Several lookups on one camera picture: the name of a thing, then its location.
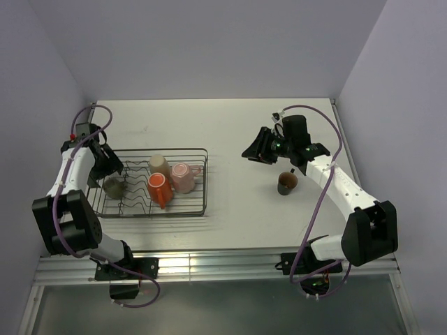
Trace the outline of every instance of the white wall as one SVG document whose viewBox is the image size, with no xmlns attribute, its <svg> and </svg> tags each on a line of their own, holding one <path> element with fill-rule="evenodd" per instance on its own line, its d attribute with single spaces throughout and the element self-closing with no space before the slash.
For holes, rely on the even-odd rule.
<svg viewBox="0 0 447 335">
<path fill-rule="evenodd" d="M 30 0 L 90 98 L 339 95 L 386 0 Z"/>
<path fill-rule="evenodd" d="M 397 259 L 424 334 L 447 329 L 447 2 L 388 0 L 339 113 L 362 184 L 397 207 Z"/>
<path fill-rule="evenodd" d="M 31 203 L 85 100 L 27 1 L 0 1 L 0 45 L 0 334 L 16 334 L 44 250 Z"/>
</svg>

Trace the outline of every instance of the white table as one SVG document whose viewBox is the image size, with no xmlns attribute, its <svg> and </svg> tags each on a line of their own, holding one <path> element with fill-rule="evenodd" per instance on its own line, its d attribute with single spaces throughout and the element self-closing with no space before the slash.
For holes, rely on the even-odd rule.
<svg viewBox="0 0 447 335">
<path fill-rule="evenodd" d="M 278 175 L 293 166 L 280 158 L 275 165 L 248 161 L 241 153 L 261 126 L 272 127 L 271 116 L 295 104 L 311 105 L 335 123 L 329 99 L 128 100 L 98 101 L 113 111 L 107 129 L 113 149 L 203 147 L 209 152 L 207 210 L 198 218 L 101 219 L 103 230 L 123 239 L 133 250 L 187 251 L 206 249 L 299 246 L 321 189 L 298 175 L 298 187 L 284 197 L 277 192 Z M 303 114 L 312 142 L 331 153 L 337 136 L 317 113 Z M 96 109 L 92 122 L 103 125 L 108 114 Z M 352 176 L 346 150 L 337 163 Z M 345 222 L 327 197 L 311 237 L 341 234 Z"/>
</svg>

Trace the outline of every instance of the wire dish rack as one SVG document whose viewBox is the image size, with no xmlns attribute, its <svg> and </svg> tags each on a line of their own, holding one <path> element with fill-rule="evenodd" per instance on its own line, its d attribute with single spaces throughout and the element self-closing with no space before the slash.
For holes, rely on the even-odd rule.
<svg viewBox="0 0 447 335">
<path fill-rule="evenodd" d="M 121 175 L 115 173 L 98 181 L 98 187 L 88 188 L 89 200 L 96 215 L 102 218 L 154 217 L 154 216 L 203 216 L 207 208 L 208 151 L 205 149 L 126 149 L 115 150 L 124 165 Z M 150 176 L 149 159 L 154 154 L 163 155 L 172 167 L 176 163 L 199 165 L 195 177 L 196 187 L 187 194 L 174 190 L 174 198 L 161 209 L 152 202 L 147 191 Z M 121 199 L 112 199 L 103 190 L 103 183 L 117 178 L 127 185 Z"/>
</svg>

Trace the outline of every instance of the orange mug handle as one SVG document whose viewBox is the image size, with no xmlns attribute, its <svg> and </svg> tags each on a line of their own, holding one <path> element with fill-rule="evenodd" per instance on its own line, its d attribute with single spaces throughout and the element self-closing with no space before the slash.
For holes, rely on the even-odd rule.
<svg viewBox="0 0 447 335">
<path fill-rule="evenodd" d="M 165 209 L 165 200 L 163 199 L 163 193 L 161 192 L 161 188 L 157 188 L 156 196 L 159 199 L 160 208 Z"/>
<path fill-rule="evenodd" d="M 192 165 L 191 170 L 197 170 L 197 172 L 193 172 L 193 176 L 197 176 L 199 173 L 202 172 L 202 167 L 200 165 Z"/>
</svg>

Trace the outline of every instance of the pink mug handle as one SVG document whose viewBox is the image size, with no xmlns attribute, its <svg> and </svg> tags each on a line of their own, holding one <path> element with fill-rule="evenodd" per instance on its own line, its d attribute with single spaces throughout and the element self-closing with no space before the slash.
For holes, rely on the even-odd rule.
<svg viewBox="0 0 447 335">
<path fill-rule="evenodd" d="M 191 170 L 197 170 L 197 172 L 193 172 L 193 176 L 197 176 L 199 173 L 202 172 L 202 167 L 200 165 L 190 165 L 189 166 Z"/>
</svg>

